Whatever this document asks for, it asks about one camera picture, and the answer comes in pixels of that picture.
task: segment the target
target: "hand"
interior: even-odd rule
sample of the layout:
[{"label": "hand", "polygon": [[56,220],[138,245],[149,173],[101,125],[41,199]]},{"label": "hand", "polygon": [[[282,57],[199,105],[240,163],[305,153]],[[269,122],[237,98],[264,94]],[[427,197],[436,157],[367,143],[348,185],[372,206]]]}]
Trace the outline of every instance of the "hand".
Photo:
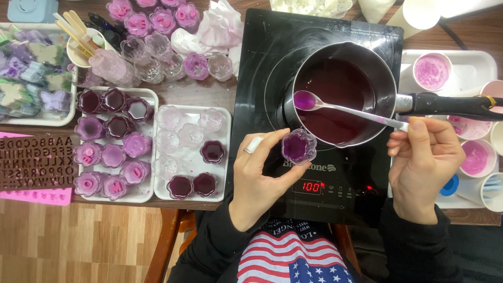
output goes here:
[{"label": "hand", "polygon": [[[311,166],[310,162],[302,166],[296,165],[278,178],[262,175],[269,151],[289,132],[290,129],[283,129],[247,134],[239,145],[234,162],[234,199],[229,204],[229,214],[232,224],[241,232],[250,229]],[[253,154],[243,151],[256,136],[261,136],[264,140]]]},{"label": "hand", "polygon": [[452,126],[424,117],[409,118],[408,134],[391,133],[388,155],[395,156],[389,170],[396,214],[418,224],[438,223],[435,199],[465,160]]}]

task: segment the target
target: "person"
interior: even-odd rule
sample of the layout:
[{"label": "person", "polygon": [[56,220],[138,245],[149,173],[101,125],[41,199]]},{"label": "person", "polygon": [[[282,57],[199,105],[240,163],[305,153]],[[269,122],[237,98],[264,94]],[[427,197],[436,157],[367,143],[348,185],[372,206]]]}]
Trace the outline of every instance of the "person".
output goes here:
[{"label": "person", "polygon": [[[449,219],[435,205],[440,189],[465,154],[445,121],[411,117],[408,133],[387,143],[393,198],[382,209],[379,233],[388,282],[460,282],[449,245]],[[271,218],[269,208],[310,162],[278,178],[262,175],[271,148],[289,129],[247,135],[234,162],[234,191],[216,211],[196,215],[197,236],[172,268],[168,282],[363,282],[339,253],[325,223]],[[249,154],[255,136],[264,140]]]}]

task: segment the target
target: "wooden table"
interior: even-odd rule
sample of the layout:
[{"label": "wooden table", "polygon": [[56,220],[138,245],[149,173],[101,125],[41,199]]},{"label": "wooden table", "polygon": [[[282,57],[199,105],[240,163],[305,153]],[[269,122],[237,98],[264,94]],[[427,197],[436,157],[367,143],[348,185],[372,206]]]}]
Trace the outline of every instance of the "wooden table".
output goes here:
[{"label": "wooden table", "polygon": [[[78,2],[59,1],[59,13],[74,10],[83,19],[87,18],[87,12],[98,13],[107,20],[110,20],[108,12],[105,9],[107,0],[83,0]],[[208,0],[192,0],[199,10],[208,8]],[[241,13],[241,19],[244,21],[244,14],[248,8],[259,8],[270,10],[271,6],[268,0],[229,0],[230,4]],[[8,1],[2,1],[0,11],[7,11]],[[396,12],[398,7],[392,7],[390,11],[381,20],[381,24]],[[348,11],[344,19],[352,20],[360,12],[358,4]],[[463,40],[466,46],[471,50],[483,50],[491,54],[499,66],[498,78],[503,78],[503,7],[493,8],[488,12],[477,14],[465,19],[449,22],[448,26]],[[8,22],[7,13],[0,16],[0,22]],[[459,50],[456,43],[439,26],[423,31],[404,41],[404,49],[450,49]],[[181,105],[204,105],[224,107],[231,113],[234,112],[234,101],[236,94],[236,79],[221,83],[212,77],[200,82],[185,77],[173,84],[169,89],[169,83],[151,85],[142,83],[140,87],[150,88],[159,96],[159,104],[181,104]],[[0,126],[0,131],[16,132],[24,134],[42,134],[50,131],[54,134],[71,133],[76,125],[79,113],[75,115],[72,122],[66,126],[58,128],[46,128],[36,126]],[[72,197],[74,202],[90,203],[80,196]],[[92,203],[113,204],[113,205],[134,205],[148,207],[166,207],[180,209],[202,209],[215,210],[220,203],[217,202],[199,202],[199,201],[175,201],[161,200],[153,196],[146,203],[110,203],[98,202]],[[480,209],[444,209],[445,214],[450,217],[452,223],[456,224],[474,224],[474,225],[499,225],[501,214],[491,212],[485,208]]]}]

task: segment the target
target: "digital display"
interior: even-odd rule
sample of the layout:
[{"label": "digital display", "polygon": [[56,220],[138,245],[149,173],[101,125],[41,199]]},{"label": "digital display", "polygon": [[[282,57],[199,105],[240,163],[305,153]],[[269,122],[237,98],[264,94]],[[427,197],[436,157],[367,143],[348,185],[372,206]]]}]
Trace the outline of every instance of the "digital display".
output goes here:
[{"label": "digital display", "polygon": [[308,193],[308,194],[321,194],[321,189],[325,189],[325,184],[321,181],[299,179],[292,186],[293,192]]}]

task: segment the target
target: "saucepan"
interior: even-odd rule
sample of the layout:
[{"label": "saucepan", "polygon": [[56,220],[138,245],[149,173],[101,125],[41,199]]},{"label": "saucepan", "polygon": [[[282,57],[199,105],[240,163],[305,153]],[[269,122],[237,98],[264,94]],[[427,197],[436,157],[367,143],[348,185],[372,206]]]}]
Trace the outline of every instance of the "saucepan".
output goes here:
[{"label": "saucepan", "polygon": [[[411,93],[407,95],[397,94],[393,74],[386,62],[371,49],[351,41],[346,41],[324,46],[308,56],[297,71],[294,81],[290,85],[283,101],[283,111],[288,124],[293,128],[306,129],[322,143],[338,148],[357,146],[373,139],[386,127],[375,122],[367,123],[366,127],[354,138],[342,143],[324,140],[323,137],[319,136],[321,134],[316,135],[309,127],[306,127],[304,124],[305,121],[302,121],[299,117],[297,109],[293,104],[294,91],[299,90],[296,89],[299,74],[311,65],[328,60],[329,58],[351,63],[368,78],[372,89],[364,94],[363,109],[359,109],[364,112],[387,118],[391,118],[394,113],[399,113],[400,115],[415,116],[455,115],[482,121],[503,120],[502,113],[490,110],[494,106],[503,106],[503,98],[440,97],[432,92]],[[332,129],[330,129],[329,125],[326,125],[323,130],[331,131]]]}]

